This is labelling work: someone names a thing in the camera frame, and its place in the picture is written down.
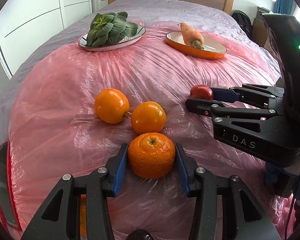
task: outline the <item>bok choy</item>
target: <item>bok choy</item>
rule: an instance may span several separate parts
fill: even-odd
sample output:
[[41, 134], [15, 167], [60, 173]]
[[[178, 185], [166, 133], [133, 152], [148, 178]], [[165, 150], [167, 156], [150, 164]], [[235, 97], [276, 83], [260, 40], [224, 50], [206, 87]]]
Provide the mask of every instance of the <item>bok choy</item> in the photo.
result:
[[125, 37], [133, 37], [137, 34], [138, 25], [127, 21], [127, 12], [98, 13], [90, 24], [87, 35], [87, 46], [100, 47], [113, 45], [122, 41]]

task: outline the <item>white plate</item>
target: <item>white plate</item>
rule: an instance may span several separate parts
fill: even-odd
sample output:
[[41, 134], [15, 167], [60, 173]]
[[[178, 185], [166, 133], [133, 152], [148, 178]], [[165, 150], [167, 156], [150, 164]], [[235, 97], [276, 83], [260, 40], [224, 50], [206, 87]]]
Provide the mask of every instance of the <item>white plate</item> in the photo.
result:
[[135, 36], [129, 38], [129, 37], [125, 37], [122, 41], [120, 41], [117, 44], [114, 45], [107, 45], [107, 46], [101, 46], [101, 47], [97, 47], [97, 48], [92, 48], [92, 47], [88, 47], [86, 46], [87, 41], [84, 40], [84, 38], [87, 38], [88, 34], [85, 34], [79, 41], [79, 46], [84, 48], [85, 50], [88, 51], [92, 51], [92, 52], [96, 52], [96, 51], [109, 51], [109, 50], [114, 50], [114, 49], [121, 49], [127, 46], [130, 46], [134, 43], [136, 43], [139, 39], [141, 39], [142, 35], [145, 34], [146, 32], [146, 28], [144, 28], [141, 25], [138, 25], [138, 32]]

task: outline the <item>red apple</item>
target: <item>red apple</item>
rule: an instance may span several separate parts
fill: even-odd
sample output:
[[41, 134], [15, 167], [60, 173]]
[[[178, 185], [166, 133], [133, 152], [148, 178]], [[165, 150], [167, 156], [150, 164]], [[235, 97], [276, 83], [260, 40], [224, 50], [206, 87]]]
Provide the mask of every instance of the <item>red apple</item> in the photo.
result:
[[196, 85], [191, 88], [191, 98], [213, 100], [213, 91], [206, 85]]

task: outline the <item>pink plastic sheet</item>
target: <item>pink plastic sheet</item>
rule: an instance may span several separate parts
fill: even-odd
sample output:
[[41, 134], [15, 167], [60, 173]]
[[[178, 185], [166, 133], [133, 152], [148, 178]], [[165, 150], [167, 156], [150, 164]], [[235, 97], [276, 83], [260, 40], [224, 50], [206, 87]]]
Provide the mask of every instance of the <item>pink plastic sheet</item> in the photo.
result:
[[[94, 114], [95, 96], [116, 88], [127, 96], [130, 112], [145, 101], [164, 106], [167, 123], [162, 133], [215, 175], [239, 175], [283, 233], [289, 200], [263, 184], [264, 162], [214, 140], [210, 118], [189, 113], [184, 104], [197, 84], [273, 85], [269, 66], [250, 47], [209, 32], [202, 34], [226, 46], [224, 58], [184, 55], [165, 42], [166, 33], [178, 29], [174, 22], [156, 22], [134, 45], [109, 52], [92, 53], [77, 43], [67, 44], [26, 77], [9, 125], [13, 198], [23, 230], [62, 175], [89, 174], [137, 136], [130, 120], [109, 125]], [[189, 237], [195, 199], [184, 196], [175, 169], [159, 180], [141, 179], [128, 169], [121, 194], [108, 203], [118, 240], [138, 228], [156, 239]]]

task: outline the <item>mandarin orange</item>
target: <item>mandarin orange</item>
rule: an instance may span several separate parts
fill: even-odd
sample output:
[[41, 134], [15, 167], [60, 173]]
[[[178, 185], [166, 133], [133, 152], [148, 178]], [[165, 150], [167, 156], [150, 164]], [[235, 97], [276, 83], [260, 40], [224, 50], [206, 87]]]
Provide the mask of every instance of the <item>mandarin orange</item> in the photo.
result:
[[94, 101], [96, 115], [111, 124], [122, 122], [130, 109], [127, 97], [119, 90], [102, 90]]
[[168, 174], [175, 158], [173, 142], [160, 133], [144, 133], [128, 147], [128, 159], [134, 173], [145, 179], [158, 179]]
[[138, 134], [160, 132], [165, 123], [166, 115], [163, 108], [152, 101], [138, 105], [131, 115], [132, 128]]

